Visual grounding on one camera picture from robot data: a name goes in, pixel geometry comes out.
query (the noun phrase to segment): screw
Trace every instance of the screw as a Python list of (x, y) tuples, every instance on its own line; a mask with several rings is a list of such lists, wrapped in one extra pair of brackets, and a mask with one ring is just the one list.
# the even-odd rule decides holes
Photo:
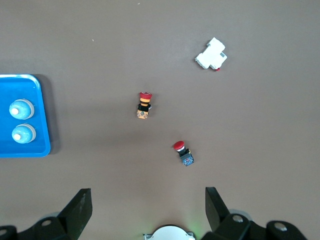
[(239, 216), (239, 215), (234, 215), (232, 217), (232, 219), (233, 219), (233, 221), (235, 221), (237, 223), (243, 223), (243, 221), (244, 221), (243, 218), (241, 216)]
[(43, 221), (43, 222), (41, 223), (41, 226), (42, 226), (42, 227), (45, 227), (45, 226), (48, 226), (48, 225), (50, 225), (50, 224), (51, 224), (51, 220), (48, 219), (48, 220)]
[(0, 230), (0, 236), (5, 235), (8, 232), (7, 229), (1, 229)]
[(281, 222), (276, 222), (276, 223), (274, 224), (274, 227), (275, 227), (276, 229), (282, 231), (282, 232), (285, 232), (285, 231), (288, 230), (287, 227), (286, 227), (284, 224), (282, 224)]

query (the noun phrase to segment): white round object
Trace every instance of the white round object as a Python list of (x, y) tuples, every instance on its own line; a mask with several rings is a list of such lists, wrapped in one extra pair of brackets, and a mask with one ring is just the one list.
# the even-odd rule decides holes
[(17, 108), (12, 108), (12, 109), (11, 109), (11, 113), (12, 113), (13, 115), (17, 115), (17, 114), (19, 113), (19, 110), (18, 110)]
[(15, 134), (15, 135), (13, 135), (13, 138), (15, 140), (20, 140), (21, 139), (21, 135), (20, 134)]
[(152, 240), (195, 240), (194, 237), (186, 233), (177, 226), (163, 226), (154, 232)]

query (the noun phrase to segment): white electrical component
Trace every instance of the white electrical component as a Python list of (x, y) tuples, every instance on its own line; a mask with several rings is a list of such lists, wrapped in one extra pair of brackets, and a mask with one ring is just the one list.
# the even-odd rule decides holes
[(196, 240), (192, 232), (177, 226), (163, 226), (153, 234), (143, 234), (144, 240)]
[(204, 52), (200, 53), (195, 60), (204, 69), (211, 67), (214, 70), (218, 70), (227, 59), (227, 56), (222, 52), (226, 47), (215, 37), (207, 46)]

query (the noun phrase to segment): blue tray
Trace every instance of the blue tray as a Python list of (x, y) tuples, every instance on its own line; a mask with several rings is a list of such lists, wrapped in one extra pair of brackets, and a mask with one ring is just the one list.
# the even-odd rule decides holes
[[(0, 75), (0, 158), (32, 158), (49, 154), (51, 145), (46, 121), (44, 101), (39, 81), (32, 75)], [(34, 115), (19, 120), (9, 113), (15, 100), (27, 99), (34, 105)], [(17, 143), (12, 138), (13, 129), (20, 124), (30, 124), (36, 137), (29, 143)]]

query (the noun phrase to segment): white cylindrical cap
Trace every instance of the white cylindrical cap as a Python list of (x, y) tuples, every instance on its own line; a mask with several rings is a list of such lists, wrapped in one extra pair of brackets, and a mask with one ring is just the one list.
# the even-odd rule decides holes
[(21, 135), (20, 134), (15, 134), (15, 135), (13, 135), (13, 138), (15, 140), (20, 140), (21, 139)]
[(17, 115), (17, 114), (19, 113), (19, 109), (18, 109), (18, 108), (12, 108), (12, 109), (11, 109), (11, 113), (12, 113), (13, 115)]

